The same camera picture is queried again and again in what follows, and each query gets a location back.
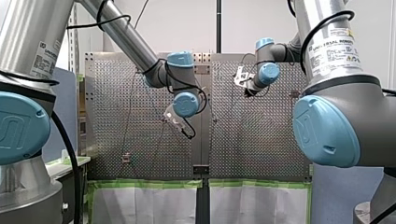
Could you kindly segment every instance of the metal pole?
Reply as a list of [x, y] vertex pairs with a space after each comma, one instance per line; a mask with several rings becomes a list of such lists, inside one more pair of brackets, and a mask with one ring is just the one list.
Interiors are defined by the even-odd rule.
[[217, 0], [216, 53], [221, 53], [221, 0]]

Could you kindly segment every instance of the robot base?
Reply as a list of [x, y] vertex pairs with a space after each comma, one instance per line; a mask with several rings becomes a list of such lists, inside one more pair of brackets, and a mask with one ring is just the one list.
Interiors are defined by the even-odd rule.
[[1, 223], [62, 224], [62, 184], [55, 181], [47, 195], [34, 198], [28, 203], [0, 209]]

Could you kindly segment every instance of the end effector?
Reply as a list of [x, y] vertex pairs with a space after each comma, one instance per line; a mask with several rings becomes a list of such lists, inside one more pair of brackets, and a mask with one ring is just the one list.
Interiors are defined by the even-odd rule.
[[237, 86], [245, 88], [246, 97], [255, 96], [258, 92], [277, 81], [280, 69], [277, 63], [294, 63], [300, 58], [300, 41], [296, 36], [288, 45], [275, 44], [273, 38], [262, 38], [256, 43], [256, 74], [243, 72], [239, 66], [234, 78]]

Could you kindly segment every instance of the robotic arm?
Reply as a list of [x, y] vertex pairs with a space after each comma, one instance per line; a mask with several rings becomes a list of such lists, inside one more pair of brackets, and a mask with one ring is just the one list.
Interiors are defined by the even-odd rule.
[[393, 167], [396, 98], [363, 71], [348, 21], [353, 12], [342, 0], [294, 5], [309, 80], [293, 112], [300, 149], [322, 165]]
[[[122, 16], [113, 1], [78, 0], [98, 21], [109, 21]], [[122, 51], [145, 75], [146, 83], [153, 88], [172, 86], [175, 99], [173, 109], [182, 118], [195, 115], [200, 107], [200, 89], [195, 83], [193, 59], [187, 52], [171, 53], [167, 63], [157, 58], [145, 40], [126, 19], [102, 25]]]
[[255, 96], [276, 82], [279, 77], [279, 66], [276, 63], [295, 63], [300, 60], [300, 37], [295, 36], [289, 44], [274, 44], [273, 38], [263, 38], [256, 43], [257, 72], [243, 72], [239, 66], [233, 79], [235, 85], [245, 88], [245, 96]]

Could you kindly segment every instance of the black cable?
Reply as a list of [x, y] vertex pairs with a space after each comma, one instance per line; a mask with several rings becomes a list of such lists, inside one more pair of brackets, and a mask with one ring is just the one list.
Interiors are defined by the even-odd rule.
[[135, 28], [135, 29], [137, 28], [137, 24], [139, 24], [140, 18], [142, 17], [143, 12], [145, 11], [146, 5], [148, 4], [148, 2], [149, 2], [149, 0], [146, 0], [145, 5], [143, 5], [142, 11], [140, 11], [140, 15], [139, 15], [139, 17], [138, 17], [137, 20], [136, 20], [136, 24], [134, 25], [134, 28]]
[[3, 72], [3, 71], [0, 71], [0, 75], [3, 77], [14, 77], [14, 78], [19, 78], [19, 79], [23, 79], [23, 80], [27, 80], [27, 81], [32, 81], [32, 82], [47, 83], [50, 86], [59, 85], [59, 81], [51, 80], [51, 79], [37, 79], [37, 78], [32, 78], [32, 77], [24, 77], [24, 76], [20, 76], [20, 75], [8, 73], [8, 72]]
[[195, 135], [196, 135], [195, 129], [192, 127], [192, 125], [190, 125], [190, 123], [189, 123], [188, 120], [186, 120], [185, 118], [183, 118], [183, 120], [184, 120], [184, 122], [186, 122], [187, 125], [189, 125], [189, 127], [192, 129], [193, 134], [192, 134], [192, 135], [189, 135], [189, 134], [187, 134], [184, 130], [181, 130], [181, 132], [182, 132], [184, 135], [186, 135], [186, 137], [187, 137], [188, 139], [191, 140], [191, 139], [194, 138]]
[[[98, 13], [96, 14], [96, 22], [101, 22], [101, 18], [102, 18], [102, 11], [103, 11], [103, 8], [105, 8], [105, 6], [107, 5], [107, 2], [108, 1], [111, 1], [111, 0], [103, 0], [102, 1], [102, 3], [101, 3], [101, 5], [99, 6], [99, 9], [98, 9]], [[102, 25], [98, 25], [98, 27], [99, 27], [99, 29], [101, 29], [103, 32], [105, 31], [103, 28], [102, 28]]]
[[391, 207], [389, 207], [387, 210], [385, 210], [383, 213], [381, 213], [378, 217], [376, 217], [373, 221], [370, 222], [370, 224], [378, 224], [381, 222], [384, 218], [392, 214], [394, 211], [396, 211], [396, 203], [394, 203]]
[[320, 23], [318, 23], [317, 26], [315, 26], [314, 29], [312, 29], [309, 34], [306, 36], [303, 45], [301, 46], [301, 57], [300, 57], [300, 66], [301, 66], [301, 70], [303, 70], [303, 72], [306, 74], [306, 70], [305, 70], [305, 65], [304, 65], [304, 55], [306, 52], [306, 49], [308, 48], [308, 44], [309, 42], [311, 42], [312, 38], [314, 37], [314, 35], [322, 28], [322, 26], [324, 24], [326, 24], [328, 21], [331, 21], [334, 18], [340, 17], [340, 16], [344, 16], [344, 15], [349, 15], [349, 20], [351, 21], [354, 17], [355, 17], [355, 12], [351, 11], [351, 10], [344, 10], [344, 11], [340, 11], [337, 12], [333, 15], [331, 15], [328, 18], [325, 18], [323, 21], [321, 21]]
[[115, 17], [115, 18], [113, 18], [111, 20], [108, 20], [108, 21], [100, 21], [100, 22], [91, 23], [91, 24], [67, 26], [66, 29], [67, 30], [72, 30], [72, 29], [90, 28], [90, 27], [95, 27], [95, 26], [101, 26], [103, 24], [106, 24], [106, 23], [109, 23], [109, 22], [112, 22], [112, 21], [116, 21], [116, 20], [121, 19], [121, 18], [128, 18], [128, 22], [131, 21], [131, 16], [130, 15], [122, 15], [122, 16]]
[[288, 7], [289, 7], [291, 15], [293, 15], [293, 17], [296, 17], [296, 12], [294, 11], [293, 6], [291, 5], [291, 0], [288, 0]]
[[394, 95], [394, 96], [396, 96], [396, 91], [387, 90], [387, 89], [382, 89], [382, 92], [384, 92], [384, 93], [388, 93], [388, 94], [391, 94], [391, 95]]
[[246, 58], [248, 55], [251, 55], [251, 56], [253, 56], [253, 57], [256, 57], [256, 55], [254, 55], [254, 54], [252, 54], [252, 53], [246, 53], [246, 54], [244, 55], [244, 57], [242, 57], [241, 63], [244, 63], [245, 58]]
[[69, 154], [70, 161], [72, 163], [72, 171], [74, 177], [75, 184], [75, 214], [74, 214], [74, 223], [79, 224], [80, 214], [81, 214], [81, 183], [79, 179], [79, 171], [78, 171], [78, 162], [76, 158], [76, 153], [73, 149], [72, 143], [70, 142], [69, 136], [67, 135], [66, 129], [62, 125], [61, 120], [55, 111], [52, 111], [51, 114], [52, 120], [55, 123], [56, 127], [61, 134], [62, 139], [64, 140], [64, 145], [66, 146], [67, 153]]

